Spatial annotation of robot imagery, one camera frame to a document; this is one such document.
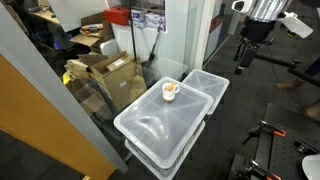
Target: floor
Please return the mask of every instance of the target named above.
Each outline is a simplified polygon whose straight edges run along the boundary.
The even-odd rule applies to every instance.
[[[270,47],[271,54],[275,58],[287,61],[293,59],[303,61],[301,69],[306,69],[308,64],[320,56],[319,16],[315,9],[298,2],[292,4],[289,12],[291,11],[303,15],[300,18],[312,25],[315,32],[308,39],[290,39],[279,28],[275,28],[270,35],[276,37],[275,43]],[[238,39],[238,34],[230,36],[204,68],[205,71],[229,79],[231,84],[215,114],[205,118],[207,124],[204,131],[174,179],[226,179],[235,153],[248,158],[253,157],[257,140],[252,140],[245,146],[241,145],[241,141],[246,131],[263,119],[268,103],[300,112],[301,107],[320,97],[320,89],[309,84],[291,92],[274,89],[273,84],[278,79],[272,70],[272,65],[259,60],[255,60],[241,76],[234,75],[236,62],[232,59]],[[260,53],[269,55],[266,47],[261,47]],[[274,69],[282,81],[291,81],[295,78],[283,67],[274,65]],[[128,161],[128,166],[129,171],[126,174],[116,171],[110,180],[156,179],[134,156]],[[81,178],[77,172],[0,132],[0,179],[79,180]]]

